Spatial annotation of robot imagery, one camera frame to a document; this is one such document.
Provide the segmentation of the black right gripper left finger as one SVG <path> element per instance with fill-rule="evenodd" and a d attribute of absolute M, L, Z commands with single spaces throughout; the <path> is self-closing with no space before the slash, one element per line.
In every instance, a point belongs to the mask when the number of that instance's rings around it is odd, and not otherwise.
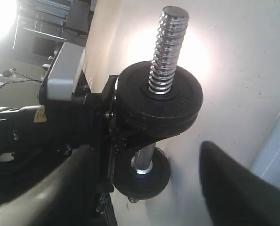
<path fill-rule="evenodd" d="M 0 205 L 0 226 L 88 226 L 94 164 L 94 149 L 81 146 L 35 186 Z"/>

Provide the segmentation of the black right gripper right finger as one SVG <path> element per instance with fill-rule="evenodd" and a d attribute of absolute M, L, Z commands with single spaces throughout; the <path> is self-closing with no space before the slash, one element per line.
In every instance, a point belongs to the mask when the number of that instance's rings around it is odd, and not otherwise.
<path fill-rule="evenodd" d="M 214 142 L 200 145 L 199 178 L 214 226 L 280 226 L 280 189 L 251 173 Z"/>

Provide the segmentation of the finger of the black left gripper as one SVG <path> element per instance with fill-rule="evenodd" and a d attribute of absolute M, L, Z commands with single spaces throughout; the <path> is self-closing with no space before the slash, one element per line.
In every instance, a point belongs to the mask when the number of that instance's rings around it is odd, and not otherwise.
<path fill-rule="evenodd" d="M 147 145 L 179 134 L 180 132 L 174 129 L 153 129 L 150 131 L 139 131 L 135 129 L 121 130 L 120 154 L 135 152 Z"/>

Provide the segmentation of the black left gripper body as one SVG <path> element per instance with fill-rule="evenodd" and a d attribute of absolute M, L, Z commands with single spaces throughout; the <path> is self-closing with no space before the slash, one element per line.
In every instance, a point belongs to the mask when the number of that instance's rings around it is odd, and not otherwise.
<path fill-rule="evenodd" d="M 93 181 L 100 193 L 113 191 L 110 122 L 114 119 L 111 107 L 117 78 L 117 75 L 109 76 L 102 92 L 93 93 L 81 75 L 68 99 L 50 97 L 54 88 L 45 87 L 46 116 L 49 121 L 61 124 L 64 141 L 77 147 L 90 145 L 94 149 Z"/>

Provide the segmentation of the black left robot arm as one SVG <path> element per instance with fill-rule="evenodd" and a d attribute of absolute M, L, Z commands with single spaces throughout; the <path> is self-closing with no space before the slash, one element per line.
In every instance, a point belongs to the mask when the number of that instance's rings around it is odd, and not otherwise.
<path fill-rule="evenodd" d="M 117 189 L 135 199 L 157 196 L 167 186 L 170 166 L 154 149 L 148 172 L 133 167 L 134 154 L 154 142 L 179 135 L 190 98 L 202 98 L 177 76 L 171 90 L 151 92 L 139 74 L 111 77 L 102 93 L 72 101 L 0 108 L 0 188 L 19 196 L 27 191 L 63 193 L 78 180 L 93 194 Z"/>

